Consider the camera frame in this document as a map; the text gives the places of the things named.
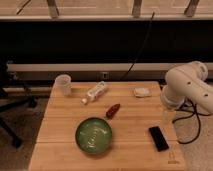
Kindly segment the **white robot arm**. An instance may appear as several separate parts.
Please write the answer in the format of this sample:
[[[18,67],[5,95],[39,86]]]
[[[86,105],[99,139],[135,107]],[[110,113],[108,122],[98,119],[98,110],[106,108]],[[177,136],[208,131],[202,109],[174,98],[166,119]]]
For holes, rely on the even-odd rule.
[[[207,66],[199,61],[176,66],[167,71],[166,85],[160,94],[165,122],[173,119],[175,110],[184,103],[185,99],[195,102],[202,109],[213,114],[213,87],[205,82],[207,76]]]

